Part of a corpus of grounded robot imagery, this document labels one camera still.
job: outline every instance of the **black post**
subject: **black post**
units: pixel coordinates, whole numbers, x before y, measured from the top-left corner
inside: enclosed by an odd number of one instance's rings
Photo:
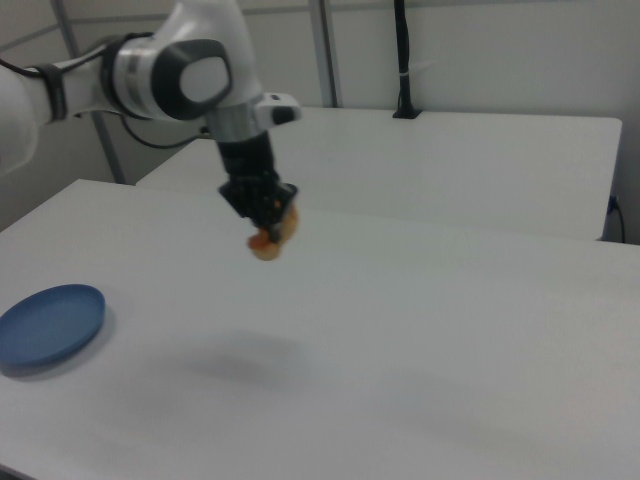
[[[398,111],[393,118],[414,119],[420,115],[411,104],[411,84],[409,83],[409,28],[405,16],[404,0],[394,0],[396,14],[396,39],[398,43],[398,70],[400,73],[400,99]]]

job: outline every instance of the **white table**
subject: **white table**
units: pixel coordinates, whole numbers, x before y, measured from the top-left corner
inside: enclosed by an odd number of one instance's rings
[[[271,135],[302,206],[594,240],[620,130],[602,118],[306,108]],[[138,186],[215,195],[225,181],[202,140]]]
[[[71,361],[0,376],[0,464],[38,480],[638,478],[640,250],[301,217],[265,264],[220,198],[77,182],[2,232],[2,309],[83,282],[108,315]]]

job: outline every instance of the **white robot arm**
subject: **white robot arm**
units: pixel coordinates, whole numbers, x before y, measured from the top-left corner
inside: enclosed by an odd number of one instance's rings
[[[71,115],[204,118],[229,173],[221,194],[279,240],[297,189],[280,182],[268,130],[300,118],[300,107],[263,92],[235,0],[179,0],[156,33],[112,38],[68,62],[0,65],[0,174],[31,157],[40,126]]]

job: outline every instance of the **food item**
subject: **food item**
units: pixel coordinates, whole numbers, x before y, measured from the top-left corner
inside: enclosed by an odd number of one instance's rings
[[[280,248],[293,236],[297,226],[298,210],[294,205],[282,221],[281,238],[278,243],[273,243],[269,239],[269,232],[261,228],[256,235],[249,239],[247,244],[256,258],[265,262],[275,260],[280,255]]]

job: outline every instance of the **blue dish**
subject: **blue dish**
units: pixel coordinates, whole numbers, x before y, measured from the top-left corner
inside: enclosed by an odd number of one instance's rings
[[[88,285],[36,293],[0,317],[0,363],[39,366],[69,356],[98,333],[104,312],[104,296]]]

